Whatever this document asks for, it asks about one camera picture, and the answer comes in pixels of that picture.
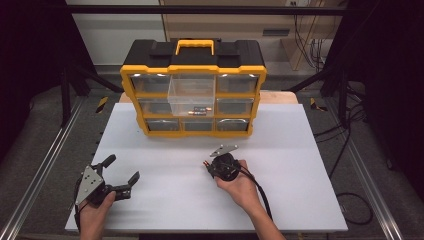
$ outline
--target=yellow storage organizer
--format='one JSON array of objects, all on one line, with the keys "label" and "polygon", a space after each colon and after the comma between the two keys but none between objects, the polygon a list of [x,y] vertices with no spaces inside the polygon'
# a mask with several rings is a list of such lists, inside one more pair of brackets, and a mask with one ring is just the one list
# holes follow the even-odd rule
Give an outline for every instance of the yellow storage organizer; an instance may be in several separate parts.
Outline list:
[{"label": "yellow storage organizer", "polygon": [[266,68],[253,40],[135,40],[122,85],[148,136],[250,136]]}]

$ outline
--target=white tabletop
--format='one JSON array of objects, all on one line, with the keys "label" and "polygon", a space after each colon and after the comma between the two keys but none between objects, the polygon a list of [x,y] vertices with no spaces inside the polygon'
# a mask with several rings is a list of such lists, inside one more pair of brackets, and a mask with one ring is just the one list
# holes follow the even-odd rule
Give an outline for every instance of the white tabletop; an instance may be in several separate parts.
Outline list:
[{"label": "white tabletop", "polygon": [[[115,154],[103,171],[107,184],[125,184],[136,172],[132,197],[115,202],[106,229],[120,232],[253,231],[248,216],[216,187],[203,166],[221,144],[246,159],[263,187],[282,231],[346,231],[302,105],[260,104],[249,138],[158,138],[139,129],[131,103],[115,105],[93,164]],[[71,213],[65,229],[76,230]]]}]

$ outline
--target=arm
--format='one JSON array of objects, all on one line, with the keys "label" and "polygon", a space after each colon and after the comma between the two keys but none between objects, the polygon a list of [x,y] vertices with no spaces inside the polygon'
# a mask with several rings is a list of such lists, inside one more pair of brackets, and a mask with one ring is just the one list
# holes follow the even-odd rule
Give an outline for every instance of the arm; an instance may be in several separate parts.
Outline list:
[{"label": "arm", "polygon": [[80,205],[85,206],[80,209],[81,240],[102,239],[106,216],[115,201],[115,196],[116,192],[109,193],[98,208],[92,206],[90,203],[85,205],[87,202],[83,202]]},{"label": "arm", "polygon": [[[247,169],[245,160],[239,160],[239,162]],[[285,239],[262,207],[258,192],[256,191],[256,185],[248,177],[239,173],[237,178],[231,182],[225,182],[218,177],[215,177],[215,181],[218,187],[228,192],[234,202],[247,213],[259,239]]]}]

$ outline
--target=gray floor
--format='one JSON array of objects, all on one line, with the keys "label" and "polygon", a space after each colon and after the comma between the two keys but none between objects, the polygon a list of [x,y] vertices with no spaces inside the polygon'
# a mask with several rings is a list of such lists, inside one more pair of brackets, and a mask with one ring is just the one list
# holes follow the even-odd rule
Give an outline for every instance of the gray floor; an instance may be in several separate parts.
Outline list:
[{"label": "gray floor", "polygon": [[[270,47],[265,52],[271,64],[284,61],[275,55]],[[296,84],[307,74],[279,75],[279,72],[271,71],[270,77],[263,85],[264,90],[281,90]],[[72,201],[75,180],[80,175],[81,169],[92,160],[96,152],[96,142],[101,140],[113,104],[118,101],[119,94],[91,84],[93,90],[89,97],[85,98],[81,112],[76,119],[75,125],[67,136],[66,142],[53,164],[46,181],[34,204],[30,208],[26,220],[20,228],[18,239],[70,239],[76,238],[76,233],[64,230],[69,217],[68,207]],[[317,105],[326,106],[328,99],[322,99],[319,92],[320,83],[316,83],[307,89],[297,93],[300,103],[304,105],[312,131],[321,132],[336,125],[335,119],[329,111],[311,109],[310,99],[314,97]],[[100,99],[108,96],[109,99],[101,113],[95,113]],[[41,162],[47,154],[50,145],[59,131],[61,123],[61,95],[59,88],[53,88],[33,99],[33,108],[25,127],[14,146],[1,162],[0,165],[0,226],[3,228],[25,191],[31,184],[33,176],[37,173]],[[352,123],[351,141],[357,147],[367,169],[384,198],[390,213],[396,221],[404,239],[424,239],[424,204],[417,197],[414,190],[401,172],[388,170],[384,153],[381,151],[372,129],[364,121]],[[328,171],[333,167],[337,155],[344,143],[342,135],[329,141],[318,143],[321,156]],[[352,157],[349,151],[345,151],[338,165],[332,184],[336,193],[352,192],[367,198],[366,191],[352,165]],[[340,204],[345,209],[345,217],[354,221],[364,221],[369,212],[365,205],[352,197],[339,198]],[[358,226],[348,223],[349,231],[331,233],[329,239],[386,239],[382,230],[381,219],[374,219],[371,223]],[[107,236],[138,238],[137,235],[107,233]],[[181,239],[182,236],[169,235],[142,235],[142,239]],[[326,239],[326,234],[287,234],[288,239]],[[250,235],[238,236],[208,236],[208,239],[253,239]]]}]

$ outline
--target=hand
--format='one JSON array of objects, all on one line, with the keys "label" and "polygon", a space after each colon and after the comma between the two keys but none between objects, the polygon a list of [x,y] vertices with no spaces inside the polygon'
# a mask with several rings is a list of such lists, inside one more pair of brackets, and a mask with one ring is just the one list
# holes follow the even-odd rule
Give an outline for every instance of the hand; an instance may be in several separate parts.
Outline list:
[{"label": "hand", "polygon": [[103,203],[96,208],[91,203],[82,202],[80,206],[85,206],[80,212],[81,240],[99,240],[102,239],[104,224],[107,213],[115,201],[116,192],[110,192]]},{"label": "hand", "polygon": [[[242,167],[247,169],[247,163],[245,160],[239,160],[239,163]],[[259,201],[256,185],[243,173],[240,172],[231,182],[223,181],[218,177],[215,177],[214,179],[217,186],[228,192],[234,202],[243,208],[243,210],[248,214],[255,209],[263,209],[261,202]]]}]

